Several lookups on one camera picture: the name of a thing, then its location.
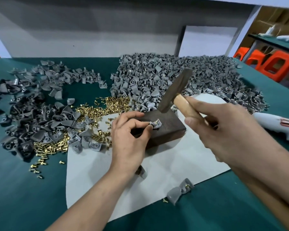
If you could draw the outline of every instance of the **white device with red trim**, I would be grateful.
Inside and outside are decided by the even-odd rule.
[[[253,113],[254,118],[264,128],[275,132],[283,132],[289,141],[289,119],[268,113]]]

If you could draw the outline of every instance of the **hammer head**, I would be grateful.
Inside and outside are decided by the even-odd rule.
[[[165,95],[163,96],[161,102],[158,104],[158,110],[161,113],[167,112],[173,105],[174,98],[181,94],[187,85],[189,78],[192,76],[193,71],[191,69],[185,68],[181,74],[176,77],[170,87],[167,89]]]

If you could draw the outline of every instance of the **green tabletop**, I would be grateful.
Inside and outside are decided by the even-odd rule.
[[[273,47],[276,47],[276,48],[282,49],[286,52],[289,52],[289,42],[278,40],[278,39],[276,39],[275,36],[259,36],[256,34],[249,34],[248,36],[254,38],[255,40],[262,41],[262,42],[269,44]]]
[[[31,69],[40,60],[64,62],[69,68],[94,69],[111,84],[110,73],[116,72],[118,58],[18,58],[0,59],[0,78],[12,78],[6,71]],[[247,83],[262,89],[271,105],[269,113],[289,118],[289,90],[243,64],[238,69]],[[110,96],[108,89],[97,84],[73,84],[63,88],[63,98],[76,98],[76,104],[93,104],[96,97]],[[3,96],[0,108],[8,111],[9,95]],[[285,148],[283,134],[272,133]],[[4,128],[0,127],[0,139]],[[28,172],[26,163],[0,146],[0,230],[44,230],[67,209],[65,197],[67,155],[58,153],[41,166],[45,179]],[[240,182],[233,172],[199,183],[173,206],[155,202],[106,225],[105,230],[284,230],[265,206]]]

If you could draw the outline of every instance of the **plastic stool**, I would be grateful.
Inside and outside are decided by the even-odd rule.
[[[285,63],[280,69],[274,68],[273,66],[281,59],[285,60]],[[281,50],[276,51],[262,66],[260,66],[258,71],[274,81],[280,82],[289,72],[289,54]]]
[[[245,54],[248,52],[248,50],[249,50],[249,48],[247,48],[247,47],[240,47],[233,57],[238,58],[240,61],[242,61]],[[257,65],[256,65],[255,69],[258,70],[262,64],[264,57],[265,57],[265,54],[263,54],[262,52],[260,52],[259,50],[256,49],[252,52],[250,57],[247,59],[246,64],[250,66],[251,63],[254,60],[256,60]]]

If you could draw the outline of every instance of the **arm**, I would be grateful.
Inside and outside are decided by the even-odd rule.
[[[186,98],[195,110],[208,115],[213,130],[204,122],[186,118],[185,123],[205,147],[238,174],[258,179],[289,204],[289,152],[278,144],[240,105],[208,104]]]
[[[112,122],[112,162],[108,172],[73,206],[58,218],[47,231],[101,231],[107,224],[122,192],[142,163],[152,126],[134,117],[143,113],[122,113]],[[145,128],[135,139],[132,128]]]

